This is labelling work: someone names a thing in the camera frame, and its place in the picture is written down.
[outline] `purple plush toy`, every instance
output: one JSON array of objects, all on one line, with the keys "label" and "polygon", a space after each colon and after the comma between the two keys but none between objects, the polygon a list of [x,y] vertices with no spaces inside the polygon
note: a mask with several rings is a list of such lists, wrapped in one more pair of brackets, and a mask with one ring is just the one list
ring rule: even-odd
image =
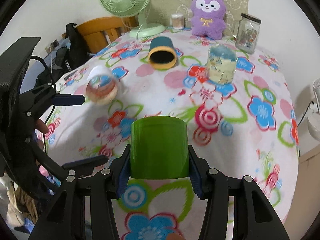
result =
[{"label": "purple plush toy", "polygon": [[222,38],[222,32],[226,28],[223,20],[226,6],[223,0],[192,0],[191,10],[193,35],[207,35],[214,40]]}]

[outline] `white flower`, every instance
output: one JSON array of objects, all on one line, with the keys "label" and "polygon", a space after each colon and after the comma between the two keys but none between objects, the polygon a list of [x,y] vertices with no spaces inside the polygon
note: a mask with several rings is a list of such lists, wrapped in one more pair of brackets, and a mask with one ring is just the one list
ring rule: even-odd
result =
[{"label": "white flower", "polygon": [[107,145],[109,149],[112,149],[120,144],[122,136],[120,135],[121,129],[119,127],[109,128],[101,136],[102,145]]},{"label": "white flower", "polygon": [[222,93],[214,90],[215,85],[197,81],[192,87],[190,99],[196,106],[204,103],[204,108],[209,111],[222,104]]}]

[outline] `black jar lid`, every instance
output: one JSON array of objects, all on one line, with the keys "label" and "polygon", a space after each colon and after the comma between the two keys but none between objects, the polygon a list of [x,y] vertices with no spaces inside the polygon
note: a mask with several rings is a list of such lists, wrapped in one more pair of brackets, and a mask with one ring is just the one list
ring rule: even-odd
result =
[{"label": "black jar lid", "polygon": [[261,23],[261,20],[259,18],[254,17],[254,16],[252,16],[250,14],[241,13],[241,16],[243,18],[246,18],[246,19],[250,20],[250,21],[253,21],[253,22],[256,22],[256,23],[259,23],[259,24]]}]

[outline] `wooden chair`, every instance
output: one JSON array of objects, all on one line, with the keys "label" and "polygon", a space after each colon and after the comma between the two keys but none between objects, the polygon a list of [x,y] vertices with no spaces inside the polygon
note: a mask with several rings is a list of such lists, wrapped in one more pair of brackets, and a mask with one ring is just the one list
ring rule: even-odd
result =
[{"label": "wooden chair", "polygon": [[106,34],[113,42],[121,36],[120,28],[125,33],[130,31],[122,21],[129,27],[137,26],[135,17],[122,18],[122,20],[118,17],[103,17],[82,23],[76,28],[86,40],[91,53],[98,53],[108,45]]}]

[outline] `tablecloth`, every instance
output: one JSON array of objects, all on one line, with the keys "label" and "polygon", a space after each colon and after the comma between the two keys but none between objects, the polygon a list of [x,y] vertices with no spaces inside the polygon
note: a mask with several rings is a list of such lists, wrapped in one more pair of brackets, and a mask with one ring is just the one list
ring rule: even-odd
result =
[{"label": "tablecloth", "polygon": [[[175,46],[179,63],[174,68],[154,70],[147,62],[152,37],[136,41],[125,34],[57,82],[61,93],[85,94],[90,70],[103,65],[127,93],[118,93],[106,106],[86,98],[82,106],[57,107],[45,136],[49,156],[62,165],[106,155],[108,167],[130,143],[132,122],[146,116],[175,116],[187,123],[188,143],[199,157],[227,176],[252,176],[284,222],[297,179],[299,141],[277,60],[258,49],[253,55],[239,51],[228,37],[213,41],[193,36],[188,28],[168,28],[161,35]],[[233,82],[227,85],[214,84],[204,75],[208,49],[217,43],[239,57]],[[164,240],[171,232],[189,240],[199,236],[206,201],[193,193],[188,178],[130,179],[113,206],[124,240]],[[233,207],[230,197],[227,239],[232,238]]]}]

